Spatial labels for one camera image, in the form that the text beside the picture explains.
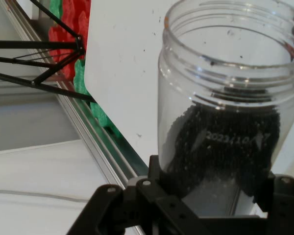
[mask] black rod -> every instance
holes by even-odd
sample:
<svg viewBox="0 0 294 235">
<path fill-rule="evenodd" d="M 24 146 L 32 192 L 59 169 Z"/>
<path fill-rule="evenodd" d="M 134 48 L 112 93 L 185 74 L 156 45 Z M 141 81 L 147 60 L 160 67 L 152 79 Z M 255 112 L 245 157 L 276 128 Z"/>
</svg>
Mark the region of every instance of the black rod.
<svg viewBox="0 0 294 235">
<path fill-rule="evenodd" d="M 41 3 L 37 0 L 30 0 L 33 4 L 35 4 L 40 10 L 42 10 L 47 16 L 53 19 L 58 25 L 64 28 L 68 33 L 70 33 L 73 37 L 77 38 L 78 34 L 75 33 L 70 27 L 68 27 L 63 21 L 57 18 L 54 14 L 52 14 L 47 8 L 45 8 Z"/>
<path fill-rule="evenodd" d="M 46 72 L 42 73 L 38 77 L 36 77 L 33 82 L 36 84 L 40 84 L 43 81 L 45 81 L 48 77 L 55 74 L 59 70 L 63 69 L 66 65 L 77 59 L 81 54 L 77 52 L 73 52 L 71 55 L 68 55 L 63 60 L 61 60 L 59 63 L 54 65 L 52 68 L 48 69 Z"/>
<path fill-rule="evenodd" d="M 12 58 L 4 58 L 4 57 L 0 57 L 0 62 L 18 64 L 18 65 L 29 65 L 29 66 L 36 66 L 36 67 L 44 67 L 44 68 L 53 67 L 53 64 L 41 63 L 41 62 L 36 62 L 36 61 L 18 60 L 18 59 L 12 59 Z"/>
<path fill-rule="evenodd" d="M 49 55 L 49 56 L 45 56 L 45 57 L 41 57 L 41 58 L 35 58 L 35 59 L 31 59 L 31 60 L 26 60 L 26 61 L 35 61 L 35 60 L 41 60 L 41 59 L 46 59 L 46 58 L 53 58 L 53 57 L 59 57 L 59 56 L 62 56 L 62 55 L 69 55 L 69 54 L 72 54 L 72 52 L 68 52 L 68 53 L 62 53 L 62 54 L 59 54 L 59 55 Z"/>
<path fill-rule="evenodd" d="M 49 52 L 49 51 L 52 51 L 52 50 L 54 50 L 54 49 L 43 50 L 43 51 L 39 51 L 39 52 L 35 52 L 35 53 L 28 54 L 28 55 L 21 55 L 21 56 L 14 57 L 13 59 L 20 59 L 20 58 L 28 57 L 28 56 L 31 56 L 31 55 L 42 54 L 42 53 Z"/>
<path fill-rule="evenodd" d="M 2 73 L 0 73 L 0 80 L 15 83 L 15 84 L 19 84 L 19 85 L 30 87 L 30 88 L 39 89 L 39 90 L 46 91 L 46 92 L 65 95 L 65 96 L 68 96 L 68 97 L 82 99 L 82 100 L 85 100 L 85 101 L 96 103 L 96 101 L 90 95 L 85 95 L 85 94 L 81 94 L 81 93 L 77 93 L 77 92 L 72 92 L 72 91 L 69 91 L 69 90 L 61 89 L 59 87 L 54 87 L 54 86 L 45 85 L 45 84 L 33 84 L 29 80 L 21 79 L 21 78 L 18 78 L 18 77 L 13 77 L 13 76 L 2 74 Z"/>
<path fill-rule="evenodd" d="M 78 49 L 77 43 L 0 41 L 0 49 Z"/>
</svg>

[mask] jar rim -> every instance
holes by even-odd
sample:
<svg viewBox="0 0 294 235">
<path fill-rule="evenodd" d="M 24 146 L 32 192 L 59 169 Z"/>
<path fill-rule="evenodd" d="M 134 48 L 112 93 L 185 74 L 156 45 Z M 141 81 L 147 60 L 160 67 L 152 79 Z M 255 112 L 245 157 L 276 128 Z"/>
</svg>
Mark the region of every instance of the jar rim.
<svg viewBox="0 0 294 235">
<path fill-rule="evenodd" d="M 210 63 L 218 63 L 219 65 L 223 65 L 223 66 L 228 66 L 228 67 L 233 67 L 233 68 L 240 68 L 240 69 L 244 69 L 244 70 L 266 70 L 266 69 L 275 69 L 275 68 L 294 68 L 294 62 L 289 62 L 289 63 L 285 63 L 285 64 L 277 64 L 277 65 L 248 65 L 248 64 L 244 64 L 244 63 L 236 63 L 236 62 L 228 62 L 228 61 L 224 61 L 222 59 L 217 59 L 213 56 L 209 56 L 207 54 L 204 53 L 200 53 L 197 50 L 192 49 L 191 47 L 187 46 L 186 44 L 182 43 L 177 37 L 176 35 L 171 31 L 170 29 L 170 23 L 169 23 L 169 19 L 171 18 L 172 12 L 173 10 L 175 10 L 178 6 L 182 5 L 184 2 L 186 2 L 187 0 L 180 0 L 178 2 L 176 2 L 175 4 L 173 4 L 171 6 L 171 8 L 168 10 L 168 12 L 166 13 L 165 19 L 164 19 L 164 27 L 165 27 L 165 31 L 168 33 L 168 35 L 170 36 L 170 38 L 179 46 L 183 47 L 184 50 L 196 55 L 196 56 L 201 56 L 203 58 L 205 58 L 205 60 L 207 60 Z M 291 10 L 294 13 L 294 7 L 290 6 L 289 4 L 279 1 L 279 0 L 272 0 L 278 4 L 282 4 L 285 7 L 287 7 L 289 10 Z M 238 1 L 230 1 L 230 0 L 222 0 L 222 1 L 218 1 L 218 3 L 223 3 L 223 2 L 228 2 L 228 3 L 242 3 L 242 2 L 238 2 Z"/>
</svg>

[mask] white table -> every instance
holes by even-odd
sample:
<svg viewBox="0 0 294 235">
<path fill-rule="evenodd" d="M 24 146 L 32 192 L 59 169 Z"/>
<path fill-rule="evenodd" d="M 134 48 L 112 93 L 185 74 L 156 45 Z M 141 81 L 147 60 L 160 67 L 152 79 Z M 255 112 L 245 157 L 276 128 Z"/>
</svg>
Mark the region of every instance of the white table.
<svg viewBox="0 0 294 235">
<path fill-rule="evenodd" d="M 0 151 L 0 189 L 88 200 L 107 184 L 81 140 Z M 0 234 L 62 235 L 85 203 L 0 194 Z M 135 234 L 132 229 L 126 234 Z"/>
</svg>

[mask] clear plastic jar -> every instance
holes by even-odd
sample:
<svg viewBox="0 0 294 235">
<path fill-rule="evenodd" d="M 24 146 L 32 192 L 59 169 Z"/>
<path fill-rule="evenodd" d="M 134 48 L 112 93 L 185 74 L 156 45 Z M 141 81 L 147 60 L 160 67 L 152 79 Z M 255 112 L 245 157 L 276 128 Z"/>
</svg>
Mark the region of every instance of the clear plastic jar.
<svg viewBox="0 0 294 235">
<path fill-rule="evenodd" d="M 250 212 L 294 121 L 294 8 L 183 0 L 159 57 L 161 184 L 201 216 Z"/>
</svg>

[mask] black granules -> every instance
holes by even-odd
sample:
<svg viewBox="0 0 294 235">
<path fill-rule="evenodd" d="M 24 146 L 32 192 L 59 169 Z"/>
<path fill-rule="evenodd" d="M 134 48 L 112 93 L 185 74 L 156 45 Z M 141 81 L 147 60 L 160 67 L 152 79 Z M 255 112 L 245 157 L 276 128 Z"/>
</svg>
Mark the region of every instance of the black granules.
<svg viewBox="0 0 294 235">
<path fill-rule="evenodd" d="M 171 126 L 162 155 L 168 192 L 186 196 L 204 179 L 235 179 L 253 196 L 267 178 L 279 139 L 280 116 L 270 112 L 227 112 L 195 104 Z"/>
</svg>

